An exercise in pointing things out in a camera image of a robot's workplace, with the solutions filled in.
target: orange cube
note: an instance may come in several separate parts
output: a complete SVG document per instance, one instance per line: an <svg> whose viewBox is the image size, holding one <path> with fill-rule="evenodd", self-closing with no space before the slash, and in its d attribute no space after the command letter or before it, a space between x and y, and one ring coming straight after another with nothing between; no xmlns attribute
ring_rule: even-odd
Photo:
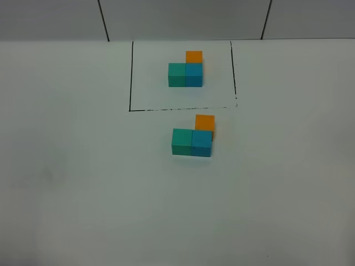
<svg viewBox="0 0 355 266"><path fill-rule="evenodd" d="M195 129L212 131L212 139L215 133L214 115L196 115Z"/></svg>
<svg viewBox="0 0 355 266"><path fill-rule="evenodd" d="M187 63L203 63L202 51L186 51Z"/></svg>

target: block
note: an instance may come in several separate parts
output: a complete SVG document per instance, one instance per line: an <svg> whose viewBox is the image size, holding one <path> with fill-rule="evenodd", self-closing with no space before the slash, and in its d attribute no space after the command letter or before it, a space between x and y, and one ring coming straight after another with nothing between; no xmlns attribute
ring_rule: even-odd
<svg viewBox="0 0 355 266"><path fill-rule="evenodd" d="M212 131L194 130L192 132L192 156L211 157Z"/></svg>
<svg viewBox="0 0 355 266"><path fill-rule="evenodd" d="M203 63L202 51L186 51L187 63Z"/></svg>
<svg viewBox="0 0 355 266"><path fill-rule="evenodd" d="M173 129L171 150L175 155L191 155L192 130Z"/></svg>
<svg viewBox="0 0 355 266"><path fill-rule="evenodd" d="M185 63L169 63L169 87L185 87Z"/></svg>
<svg viewBox="0 0 355 266"><path fill-rule="evenodd" d="M186 63L185 86L202 87L203 72L202 63Z"/></svg>
<svg viewBox="0 0 355 266"><path fill-rule="evenodd" d="M214 115L196 115L196 130L212 131L212 139L215 132L215 116Z"/></svg>

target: white surface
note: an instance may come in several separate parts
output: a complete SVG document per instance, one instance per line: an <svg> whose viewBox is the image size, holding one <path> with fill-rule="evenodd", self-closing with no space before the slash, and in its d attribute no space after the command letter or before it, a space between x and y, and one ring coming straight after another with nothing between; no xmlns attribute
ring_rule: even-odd
<svg viewBox="0 0 355 266"><path fill-rule="evenodd" d="M354 265L355 42L232 45L245 202L238 217L246 222L234 243L250 255L234 259Z"/></svg>
<svg viewBox="0 0 355 266"><path fill-rule="evenodd" d="M101 0L110 40L260 39L270 0Z"/></svg>
<svg viewBox="0 0 355 266"><path fill-rule="evenodd" d="M2 0L0 40L104 40L97 0Z"/></svg>
<svg viewBox="0 0 355 266"><path fill-rule="evenodd" d="M186 51L202 50L201 88L170 88L169 63L186 62ZM131 110L235 106L229 41L134 42Z"/></svg>
<svg viewBox="0 0 355 266"><path fill-rule="evenodd" d="M355 38L352 0L273 0L264 39Z"/></svg>
<svg viewBox="0 0 355 266"><path fill-rule="evenodd" d="M131 43L1 44L1 264L352 266L355 42L233 46L239 107L127 112Z"/></svg>

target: white wall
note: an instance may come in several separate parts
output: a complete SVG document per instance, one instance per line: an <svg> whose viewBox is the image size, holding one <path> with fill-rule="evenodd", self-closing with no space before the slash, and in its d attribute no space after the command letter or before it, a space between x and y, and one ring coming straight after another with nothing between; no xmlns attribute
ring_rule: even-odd
<svg viewBox="0 0 355 266"><path fill-rule="evenodd" d="M97 0L2 0L0 40L106 40Z"/></svg>
<svg viewBox="0 0 355 266"><path fill-rule="evenodd" d="M101 0L110 40L260 39L269 0Z"/></svg>
<svg viewBox="0 0 355 266"><path fill-rule="evenodd" d="M264 39L355 38L354 0L273 0Z"/></svg>

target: blue cube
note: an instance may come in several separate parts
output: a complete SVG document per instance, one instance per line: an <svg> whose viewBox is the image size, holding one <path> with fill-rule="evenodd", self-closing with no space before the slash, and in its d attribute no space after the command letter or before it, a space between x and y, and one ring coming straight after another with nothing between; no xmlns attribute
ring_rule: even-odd
<svg viewBox="0 0 355 266"><path fill-rule="evenodd" d="M212 131L194 130L192 132L192 156L211 157Z"/></svg>
<svg viewBox="0 0 355 266"><path fill-rule="evenodd" d="M202 87L203 73L202 63L186 63L185 87Z"/></svg>

